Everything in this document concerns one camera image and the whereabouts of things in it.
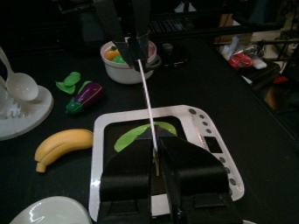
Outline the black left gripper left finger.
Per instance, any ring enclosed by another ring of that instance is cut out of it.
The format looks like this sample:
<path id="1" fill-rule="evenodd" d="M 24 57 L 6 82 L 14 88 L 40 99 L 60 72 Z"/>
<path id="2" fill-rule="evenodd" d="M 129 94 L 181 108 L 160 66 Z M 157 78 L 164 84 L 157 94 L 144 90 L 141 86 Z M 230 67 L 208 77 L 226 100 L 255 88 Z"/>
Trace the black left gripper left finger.
<path id="1" fill-rule="evenodd" d="M 97 224 L 150 224 L 152 134 L 145 130 L 108 160 L 100 178 Z"/>

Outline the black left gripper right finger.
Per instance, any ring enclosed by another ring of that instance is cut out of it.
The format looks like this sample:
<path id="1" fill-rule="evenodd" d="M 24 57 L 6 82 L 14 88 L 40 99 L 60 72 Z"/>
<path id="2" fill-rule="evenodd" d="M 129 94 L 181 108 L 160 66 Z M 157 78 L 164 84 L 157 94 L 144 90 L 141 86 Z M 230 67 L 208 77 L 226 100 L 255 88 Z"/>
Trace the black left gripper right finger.
<path id="1" fill-rule="evenodd" d="M 161 128 L 157 145 L 172 224 L 243 224 L 221 162 Z"/>

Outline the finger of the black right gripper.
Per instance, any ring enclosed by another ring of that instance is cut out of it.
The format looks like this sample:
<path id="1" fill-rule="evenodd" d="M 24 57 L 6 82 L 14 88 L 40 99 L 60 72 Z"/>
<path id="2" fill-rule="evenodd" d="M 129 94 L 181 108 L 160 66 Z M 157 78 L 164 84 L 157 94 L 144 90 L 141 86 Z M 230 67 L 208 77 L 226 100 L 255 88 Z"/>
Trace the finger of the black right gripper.
<path id="1" fill-rule="evenodd" d="M 149 0 L 132 0 L 134 16 L 134 36 L 129 38 L 129 48 L 133 61 L 146 62 L 148 57 L 148 34 L 149 34 Z"/>
<path id="2" fill-rule="evenodd" d="M 106 29 L 106 33 L 110 36 L 112 42 L 122 56 L 126 64 L 132 64 L 132 57 L 128 50 L 128 43 L 121 30 L 121 26 L 117 19 L 117 12 L 113 4 L 113 0 L 93 0 L 93 5 L 97 12 L 97 17 Z"/>

